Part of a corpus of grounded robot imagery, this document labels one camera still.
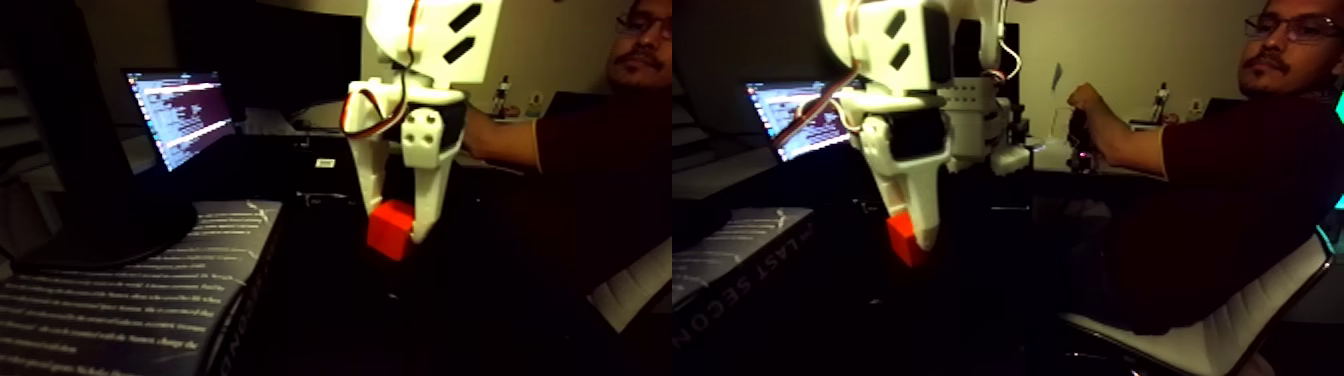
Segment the person's left hand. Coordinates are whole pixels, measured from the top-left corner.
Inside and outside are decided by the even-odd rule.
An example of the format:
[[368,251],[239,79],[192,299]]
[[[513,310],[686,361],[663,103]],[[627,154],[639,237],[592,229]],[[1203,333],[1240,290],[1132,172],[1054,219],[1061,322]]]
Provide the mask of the person's left hand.
[[1073,107],[1068,118],[1070,132],[1082,132],[1091,122],[1107,122],[1114,117],[1113,110],[1102,95],[1089,82],[1083,82],[1073,90],[1067,98],[1067,105]]

